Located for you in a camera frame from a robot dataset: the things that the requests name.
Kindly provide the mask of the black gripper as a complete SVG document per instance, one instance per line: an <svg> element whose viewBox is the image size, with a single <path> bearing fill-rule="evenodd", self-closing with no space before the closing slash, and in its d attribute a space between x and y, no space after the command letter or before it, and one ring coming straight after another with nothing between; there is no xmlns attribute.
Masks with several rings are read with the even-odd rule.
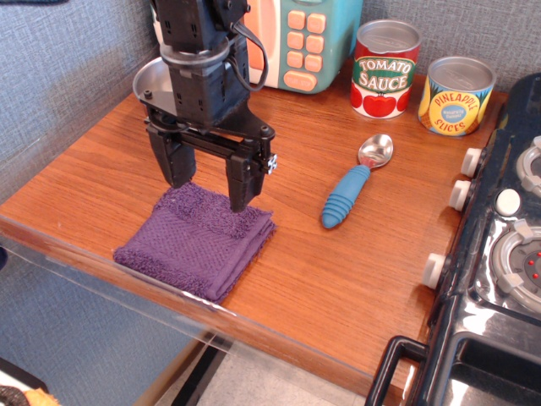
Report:
<svg viewBox="0 0 541 406"><path fill-rule="evenodd" d="M164 179L174 189L196 172L195 151L226 162L233 212L244 211L261 193L266 174L276 169L271 150L274 129L249 110L254 87L249 83L244 40L223 40L197 53L163 45L159 58L168 65L176 114L144 105L150 146Z"/></svg>

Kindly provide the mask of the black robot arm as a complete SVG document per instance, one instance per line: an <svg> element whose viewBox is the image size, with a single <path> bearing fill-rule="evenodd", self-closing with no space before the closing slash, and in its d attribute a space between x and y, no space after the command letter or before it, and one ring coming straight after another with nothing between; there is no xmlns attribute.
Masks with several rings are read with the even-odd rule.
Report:
<svg viewBox="0 0 541 406"><path fill-rule="evenodd" d="M160 56L135 76L133 92L147 111L146 130L165 180L175 189L196 172L196 151L225 161L231 209L260 194L276 166L275 130L249 109L260 90L249 79L245 1L154 1Z"/></svg>

